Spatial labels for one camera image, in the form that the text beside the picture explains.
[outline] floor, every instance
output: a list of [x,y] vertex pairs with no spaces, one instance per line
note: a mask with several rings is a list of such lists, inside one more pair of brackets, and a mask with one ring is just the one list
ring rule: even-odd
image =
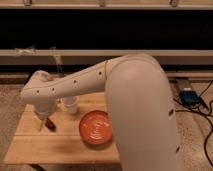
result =
[[[27,165],[7,166],[3,158],[7,152],[14,131],[17,127],[24,105],[20,102],[19,93],[23,85],[0,85],[0,171],[32,171]],[[195,84],[196,90],[201,92],[206,84]],[[205,94],[205,100],[213,97],[213,86]],[[203,138],[208,132],[208,124],[199,116],[177,113],[178,129],[181,136],[183,159],[186,171],[211,171],[203,153]],[[208,149],[213,156],[213,138],[210,139]],[[120,165],[44,165],[51,171],[121,171]]]

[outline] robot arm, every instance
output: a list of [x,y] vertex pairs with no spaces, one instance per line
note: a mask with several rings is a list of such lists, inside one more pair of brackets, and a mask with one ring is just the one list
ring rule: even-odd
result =
[[38,71],[21,98],[42,119],[54,113],[57,98],[104,90],[123,171],[183,171],[170,85],[149,55],[108,60],[56,81]]

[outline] paper cup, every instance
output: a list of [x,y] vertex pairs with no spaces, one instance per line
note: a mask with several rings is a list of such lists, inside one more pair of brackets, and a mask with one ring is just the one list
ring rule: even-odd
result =
[[62,98],[61,102],[63,103],[64,107],[66,107],[66,109],[69,113],[71,113],[71,114],[77,113],[77,111],[78,111],[78,97],[77,96]]

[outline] red object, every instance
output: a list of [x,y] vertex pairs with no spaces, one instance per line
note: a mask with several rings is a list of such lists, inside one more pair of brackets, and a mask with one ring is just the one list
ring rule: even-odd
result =
[[83,116],[79,124],[82,139],[92,145],[107,143],[112,139],[112,128],[108,114],[91,111]]

